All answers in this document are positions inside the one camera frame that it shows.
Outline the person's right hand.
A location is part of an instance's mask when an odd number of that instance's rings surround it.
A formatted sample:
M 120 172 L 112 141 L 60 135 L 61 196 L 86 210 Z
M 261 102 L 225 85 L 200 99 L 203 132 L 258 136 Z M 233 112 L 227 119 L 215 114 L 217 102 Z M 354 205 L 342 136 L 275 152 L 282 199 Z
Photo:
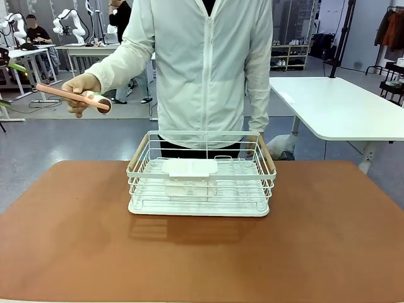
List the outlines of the person's right hand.
M 84 91 L 101 92 L 101 84 L 97 77 L 89 73 L 83 73 L 65 82 L 62 85 L 62 90 L 74 94 L 81 95 Z M 68 103 L 68 111 L 74 114 L 77 118 L 81 118 L 88 105 L 84 102 L 79 102 L 71 99 L 66 99 Z

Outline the person's left hand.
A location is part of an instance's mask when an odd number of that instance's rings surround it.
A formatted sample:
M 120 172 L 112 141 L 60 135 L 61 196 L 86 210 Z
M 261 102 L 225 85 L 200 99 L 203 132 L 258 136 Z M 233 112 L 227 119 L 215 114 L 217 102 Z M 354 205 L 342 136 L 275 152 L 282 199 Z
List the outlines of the person's left hand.
M 263 139 L 264 132 L 259 132 L 259 135 L 251 135 L 246 138 L 246 158 L 252 158 L 259 145 L 259 139 Z

